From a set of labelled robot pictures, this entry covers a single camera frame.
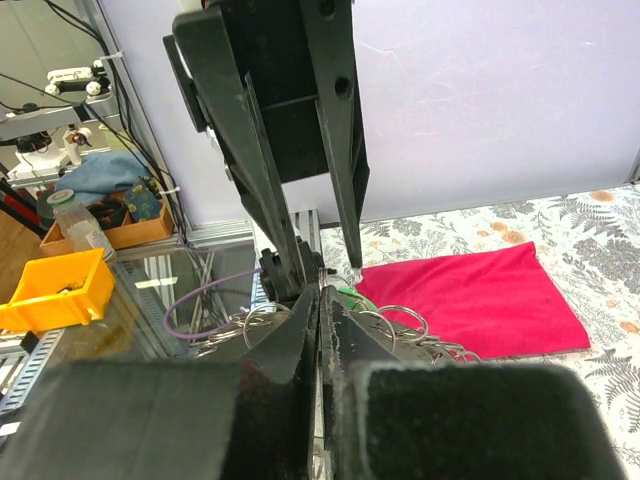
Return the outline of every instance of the floral tablecloth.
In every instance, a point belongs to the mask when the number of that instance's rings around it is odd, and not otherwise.
[[[373,222],[361,234],[365,266],[533,240],[592,348],[502,361],[573,370],[591,392],[628,478],[640,479],[640,186]],[[327,266],[353,281],[341,230],[323,230],[322,246]]]

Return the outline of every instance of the yellow plastic bin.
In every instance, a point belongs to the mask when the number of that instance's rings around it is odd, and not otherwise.
[[[0,328],[38,333],[102,320],[115,286],[103,252],[27,262],[11,301],[0,305]]]

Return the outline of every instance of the red cloth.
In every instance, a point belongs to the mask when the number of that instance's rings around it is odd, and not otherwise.
[[[589,336],[536,258],[532,242],[472,253],[365,268],[357,290],[378,307],[419,312],[429,333],[481,358],[589,348]],[[401,312],[385,316],[411,328]]]

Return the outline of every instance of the cardboard box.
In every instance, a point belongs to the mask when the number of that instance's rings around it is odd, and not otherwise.
[[[142,245],[143,243],[162,240],[173,233],[173,219],[169,214],[166,203],[163,204],[160,216],[146,222],[132,223],[131,216],[127,216],[121,227],[111,228],[104,232],[116,250]],[[62,235],[58,223],[54,223],[47,235],[40,243],[40,250],[47,257],[73,253],[71,244]]]

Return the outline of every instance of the white wall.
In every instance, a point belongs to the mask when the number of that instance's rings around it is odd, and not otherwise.
[[[102,3],[192,218],[244,216],[164,53],[178,0]],[[638,25],[632,0],[358,0],[364,217],[624,182],[640,146]],[[286,190],[290,209],[337,220],[327,176]]]

